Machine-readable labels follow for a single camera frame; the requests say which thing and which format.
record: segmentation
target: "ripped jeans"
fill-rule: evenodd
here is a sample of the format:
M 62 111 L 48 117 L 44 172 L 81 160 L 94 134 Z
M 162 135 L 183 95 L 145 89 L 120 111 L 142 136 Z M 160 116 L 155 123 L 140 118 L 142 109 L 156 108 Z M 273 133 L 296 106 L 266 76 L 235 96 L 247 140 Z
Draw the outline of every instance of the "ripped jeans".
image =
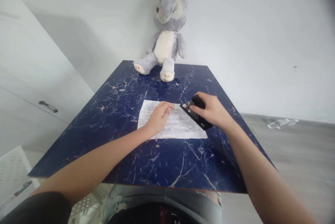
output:
M 113 185 L 102 223 L 121 210 L 147 203 L 165 203 L 180 209 L 199 223 L 222 223 L 221 194 L 170 187 Z

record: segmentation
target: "finger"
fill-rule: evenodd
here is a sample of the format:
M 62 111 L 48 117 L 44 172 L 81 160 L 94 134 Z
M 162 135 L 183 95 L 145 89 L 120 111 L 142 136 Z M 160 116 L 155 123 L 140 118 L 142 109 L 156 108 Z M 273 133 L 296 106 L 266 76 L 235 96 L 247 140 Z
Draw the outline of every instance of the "finger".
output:
M 195 105 L 191 105 L 189 107 L 191 109 L 191 111 L 193 111 L 195 114 L 198 114 L 199 116 L 202 116 L 203 117 L 203 114 L 205 112 L 204 109 L 201 109 L 199 108 L 198 106 L 195 106 Z
M 166 101 L 161 102 L 157 107 L 161 107 L 161 106 L 163 106 L 164 104 L 168 104 L 169 107 L 170 107 L 171 109 L 174 109 L 173 104 L 172 104 L 172 103 L 169 103 L 169 102 L 166 102 Z
M 171 108 L 169 107 L 169 108 L 167 108 L 167 110 L 165 111 L 165 114 L 164 114 L 164 116 L 163 116 L 163 119 L 164 119 L 164 120 L 167 120 L 167 119 L 168 119 L 168 117 L 169 117 L 169 115 L 170 115 L 170 112 L 171 112 Z
M 162 101 L 162 102 L 159 103 L 159 105 L 157 105 L 157 107 L 160 107 L 160 106 L 162 106 L 165 103 L 167 103 L 167 102 L 166 101 Z
M 203 92 L 197 92 L 196 95 L 198 95 L 204 102 L 211 97 L 211 95 L 203 93 Z
M 158 110 L 160 113 L 162 113 L 162 116 L 164 115 L 165 111 L 168 109 L 168 108 L 171 108 L 171 105 L 170 103 L 164 103 L 163 105 L 161 105 Z

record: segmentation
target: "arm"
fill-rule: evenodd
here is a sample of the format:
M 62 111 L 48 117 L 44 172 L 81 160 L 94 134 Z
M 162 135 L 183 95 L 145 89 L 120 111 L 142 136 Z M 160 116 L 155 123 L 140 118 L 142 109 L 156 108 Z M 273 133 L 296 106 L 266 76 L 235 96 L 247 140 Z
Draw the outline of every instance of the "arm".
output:
M 185 59 L 185 41 L 181 33 L 177 35 L 177 50 L 180 57 Z
M 156 46 L 156 41 L 157 41 L 158 36 L 160 35 L 160 33 L 161 32 L 157 32 L 153 35 L 153 37 L 151 37 L 149 45 L 147 47 L 147 54 L 151 53 L 154 50 L 154 48 Z
M 173 105 L 161 102 L 145 126 L 86 153 L 48 178 L 33 194 L 62 193 L 72 205 L 93 191 L 132 150 L 160 132 Z
M 191 110 L 219 126 L 227 135 L 249 197 L 263 223 L 316 223 L 218 98 L 202 92 L 197 94 L 205 102 L 206 108 L 191 106 Z

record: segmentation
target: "table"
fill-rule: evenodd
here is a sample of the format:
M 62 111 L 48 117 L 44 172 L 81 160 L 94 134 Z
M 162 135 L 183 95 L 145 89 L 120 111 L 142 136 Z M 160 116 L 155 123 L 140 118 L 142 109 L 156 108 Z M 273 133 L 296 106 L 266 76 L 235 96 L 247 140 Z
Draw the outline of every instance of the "table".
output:
M 144 100 L 185 103 L 197 92 L 219 100 L 268 158 L 207 66 L 175 65 L 171 82 L 160 80 L 161 67 L 139 74 L 124 60 L 29 173 L 52 174 L 85 153 L 137 129 Z M 208 139 L 148 140 L 127 155 L 105 178 L 107 183 L 151 185 L 247 193 L 226 135 L 218 127 Z

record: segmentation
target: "bunny face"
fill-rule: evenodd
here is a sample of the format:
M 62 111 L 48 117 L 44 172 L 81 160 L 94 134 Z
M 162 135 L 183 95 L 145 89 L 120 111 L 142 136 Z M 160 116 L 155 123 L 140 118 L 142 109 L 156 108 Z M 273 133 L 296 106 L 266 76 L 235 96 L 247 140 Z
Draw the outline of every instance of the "bunny face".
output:
M 160 12 L 162 0 L 156 0 L 154 10 L 154 21 L 156 27 L 160 30 L 169 30 L 178 32 L 186 23 L 187 1 L 176 0 L 173 12 L 170 17 L 164 19 Z

